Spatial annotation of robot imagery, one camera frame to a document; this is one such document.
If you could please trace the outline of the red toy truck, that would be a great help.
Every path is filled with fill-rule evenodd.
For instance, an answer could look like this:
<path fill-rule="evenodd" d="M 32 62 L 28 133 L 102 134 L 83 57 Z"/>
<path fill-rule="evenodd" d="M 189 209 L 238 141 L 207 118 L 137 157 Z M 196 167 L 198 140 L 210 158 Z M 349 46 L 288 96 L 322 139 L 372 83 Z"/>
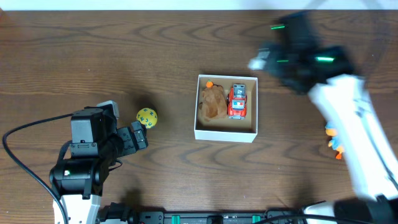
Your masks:
<path fill-rule="evenodd" d="M 227 96 L 228 118 L 245 119 L 247 113 L 247 95 L 244 84 L 233 84 Z"/>

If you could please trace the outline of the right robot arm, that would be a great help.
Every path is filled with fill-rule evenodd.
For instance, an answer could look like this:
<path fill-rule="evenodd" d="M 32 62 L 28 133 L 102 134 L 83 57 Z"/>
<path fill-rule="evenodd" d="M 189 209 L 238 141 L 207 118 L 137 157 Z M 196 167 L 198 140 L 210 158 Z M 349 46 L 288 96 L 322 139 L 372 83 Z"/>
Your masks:
<path fill-rule="evenodd" d="M 355 198 L 318 202 L 279 220 L 294 223 L 396 223 L 397 158 L 345 50 L 318 43 L 305 12 L 278 19 L 279 44 L 265 44 L 249 66 L 307 95 L 336 136 Z"/>

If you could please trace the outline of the brown plush toy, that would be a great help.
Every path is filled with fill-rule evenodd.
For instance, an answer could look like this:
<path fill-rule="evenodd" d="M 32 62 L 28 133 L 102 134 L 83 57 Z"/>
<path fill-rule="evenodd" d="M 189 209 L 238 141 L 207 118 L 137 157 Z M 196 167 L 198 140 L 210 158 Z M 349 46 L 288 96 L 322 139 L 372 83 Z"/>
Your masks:
<path fill-rule="evenodd" d="M 206 122 L 227 117 L 224 88 L 221 85 L 215 85 L 211 80 L 207 80 L 205 89 L 201 92 L 199 110 L 201 117 Z"/>

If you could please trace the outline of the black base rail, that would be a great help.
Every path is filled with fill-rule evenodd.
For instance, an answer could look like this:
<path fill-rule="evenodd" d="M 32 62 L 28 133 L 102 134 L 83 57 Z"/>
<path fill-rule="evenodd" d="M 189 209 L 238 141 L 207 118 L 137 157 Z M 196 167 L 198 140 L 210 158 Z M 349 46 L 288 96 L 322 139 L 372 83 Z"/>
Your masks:
<path fill-rule="evenodd" d="M 265 212 L 138 212 L 123 203 L 112 203 L 98 212 L 95 224 L 253 224 L 253 223 L 362 223 L 362 220 L 309 215 L 296 210 Z"/>

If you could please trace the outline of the orange duck toy blue hat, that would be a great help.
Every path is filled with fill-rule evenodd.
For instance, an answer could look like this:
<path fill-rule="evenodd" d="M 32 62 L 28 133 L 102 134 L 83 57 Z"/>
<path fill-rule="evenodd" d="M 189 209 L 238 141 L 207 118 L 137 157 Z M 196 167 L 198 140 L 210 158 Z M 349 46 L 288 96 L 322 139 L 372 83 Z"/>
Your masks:
<path fill-rule="evenodd" d="M 340 142 L 340 139 L 338 138 L 337 130 L 332 124 L 332 122 L 326 123 L 325 132 L 327 136 L 331 137 L 331 139 L 328 142 L 328 147 L 336 151 L 336 156 L 335 156 L 336 159 L 342 159 L 344 148 Z"/>

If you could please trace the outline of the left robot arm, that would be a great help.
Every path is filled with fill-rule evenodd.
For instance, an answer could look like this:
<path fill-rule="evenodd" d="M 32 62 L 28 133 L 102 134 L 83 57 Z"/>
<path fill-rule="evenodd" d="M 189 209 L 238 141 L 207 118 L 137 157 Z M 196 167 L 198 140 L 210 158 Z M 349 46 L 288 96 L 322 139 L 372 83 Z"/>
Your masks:
<path fill-rule="evenodd" d="M 148 147 L 146 127 L 139 121 L 117 127 L 112 105 L 86 107 L 71 117 L 71 157 L 59 155 L 50 171 L 52 190 L 63 208 L 56 223 L 95 223 L 103 184 L 120 158 Z"/>

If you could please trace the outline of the yellow letter ball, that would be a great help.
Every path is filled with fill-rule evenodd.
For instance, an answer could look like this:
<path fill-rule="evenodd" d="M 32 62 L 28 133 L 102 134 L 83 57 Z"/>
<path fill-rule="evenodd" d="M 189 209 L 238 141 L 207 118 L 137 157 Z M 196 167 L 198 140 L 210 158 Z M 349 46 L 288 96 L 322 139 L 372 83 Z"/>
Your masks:
<path fill-rule="evenodd" d="M 155 110 L 151 108 L 143 108 L 138 111 L 136 119 L 143 124 L 147 129 L 153 128 L 158 121 L 158 115 Z"/>

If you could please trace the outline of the white cardboard box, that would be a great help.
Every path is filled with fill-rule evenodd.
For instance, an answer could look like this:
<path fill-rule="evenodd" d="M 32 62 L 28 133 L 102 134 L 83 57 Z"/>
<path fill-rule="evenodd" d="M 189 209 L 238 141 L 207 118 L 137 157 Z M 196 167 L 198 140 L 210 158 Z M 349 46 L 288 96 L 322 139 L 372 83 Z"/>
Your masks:
<path fill-rule="evenodd" d="M 228 95 L 234 84 L 244 84 L 248 100 L 247 114 L 244 119 L 215 119 L 205 121 L 201 115 L 203 108 L 202 91 L 206 82 L 210 80 L 215 85 L 224 88 L 224 95 Z M 225 75 L 199 75 L 197 84 L 194 133 L 196 140 L 253 142 L 258 134 L 258 81 L 256 77 L 239 77 Z"/>

